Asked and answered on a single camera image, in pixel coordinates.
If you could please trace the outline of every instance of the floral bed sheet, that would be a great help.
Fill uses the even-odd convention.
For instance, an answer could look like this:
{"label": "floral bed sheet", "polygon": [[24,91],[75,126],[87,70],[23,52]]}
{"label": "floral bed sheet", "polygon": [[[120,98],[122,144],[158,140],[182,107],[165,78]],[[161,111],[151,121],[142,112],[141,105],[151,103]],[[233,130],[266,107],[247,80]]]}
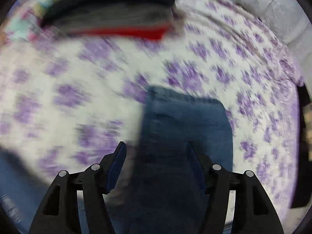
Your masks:
{"label": "floral bed sheet", "polygon": [[[233,171],[253,170],[283,220],[296,181],[303,77],[259,19],[229,0],[177,0],[183,27],[160,42],[58,39],[38,30],[38,1],[13,16],[0,51],[0,144],[34,175],[49,183],[62,169],[99,162],[121,140],[135,148],[146,87],[159,85],[223,103]],[[230,193],[227,222],[234,202]]]}

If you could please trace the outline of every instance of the silver screw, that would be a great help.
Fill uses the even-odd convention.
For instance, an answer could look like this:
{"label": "silver screw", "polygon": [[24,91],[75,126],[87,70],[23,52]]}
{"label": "silver screw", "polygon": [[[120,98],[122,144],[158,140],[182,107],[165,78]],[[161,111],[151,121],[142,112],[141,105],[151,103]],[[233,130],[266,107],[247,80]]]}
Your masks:
{"label": "silver screw", "polygon": [[254,173],[253,173],[252,171],[247,171],[247,172],[246,172],[246,175],[247,175],[248,177],[252,177],[252,176],[254,175]]}
{"label": "silver screw", "polygon": [[93,171],[98,170],[98,169],[99,169],[99,164],[98,164],[98,163],[93,164],[93,165],[91,166],[91,169],[92,169]]}
{"label": "silver screw", "polygon": [[64,177],[67,174],[67,171],[63,170],[59,172],[60,177]]}
{"label": "silver screw", "polygon": [[214,164],[213,165],[213,169],[216,170],[216,171],[219,171],[219,170],[221,170],[221,166],[218,165],[218,164]]}

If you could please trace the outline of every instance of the wrinkled fabric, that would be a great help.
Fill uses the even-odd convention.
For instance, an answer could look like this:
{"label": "wrinkled fabric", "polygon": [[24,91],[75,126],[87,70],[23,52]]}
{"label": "wrinkled fabric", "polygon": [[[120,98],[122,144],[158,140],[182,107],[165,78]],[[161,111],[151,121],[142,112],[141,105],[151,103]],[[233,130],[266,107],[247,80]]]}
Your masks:
{"label": "wrinkled fabric", "polygon": [[[296,181],[296,85],[303,77],[260,20],[229,0],[178,0],[183,28],[160,42],[57,39],[52,29],[38,33],[36,20],[25,31],[18,27],[29,26],[34,4],[8,23],[0,52],[0,144],[33,175],[49,183],[62,169],[85,170],[121,140],[136,148],[146,89],[162,86],[222,102],[233,134],[233,171],[253,170],[283,221]],[[123,170],[128,176],[108,204],[125,202],[132,171],[132,165]],[[233,213],[231,193],[227,222]]]}
{"label": "wrinkled fabric", "polygon": [[232,129],[223,105],[215,99],[151,87],[134,172],[125,191],[128,196],[113,217],[115,224],[123,226],[122,233],[198,231],[209,197],[196,183],[187,142],[212,162],[232,170]]}

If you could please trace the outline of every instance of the folded blue garment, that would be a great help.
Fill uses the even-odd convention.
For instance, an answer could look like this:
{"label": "folded blue garment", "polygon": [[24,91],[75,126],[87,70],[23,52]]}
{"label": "folded blue garment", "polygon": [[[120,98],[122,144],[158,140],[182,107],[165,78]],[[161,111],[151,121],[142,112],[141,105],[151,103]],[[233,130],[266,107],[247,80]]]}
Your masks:
{"label": "folded blue garment", "polygon": [[118,213],[109,209],[120,233],[197,233],[208,196],[188,163],[187,142],[232,171],[232,130],[222,103],[149,88],[128,197]]}

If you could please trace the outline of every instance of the blue gripper pad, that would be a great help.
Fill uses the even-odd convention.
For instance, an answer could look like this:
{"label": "blue gripper pad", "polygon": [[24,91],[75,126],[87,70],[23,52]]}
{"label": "blue gripper pad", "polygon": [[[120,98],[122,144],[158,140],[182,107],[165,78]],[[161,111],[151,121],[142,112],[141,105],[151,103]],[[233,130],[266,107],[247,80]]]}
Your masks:
{"label": "blue gripper pad", "polygon": [[114,159],[114,162],[111,164],[110,169],[107,173],[106,189],[108,193],[110,192],[110,190],[115,188],[116,182],[118,180],[126,156],[127,156],[127,146],[125,143],[123,143],[117,153],[117,156]]}
{"label": "blue gripper pad", "polygon": [[205,184],[204,172],[203,172],[202,166],[200,165],[198,157],[194,149],[192,148],[191,144],[188,143],[186,147],[187,147],[186,154],[187,154],[188,162],[191,166],[191,169],[193,170],[194,177],[197,181],[199,189],[202,192],[205,192],[207,186]]}

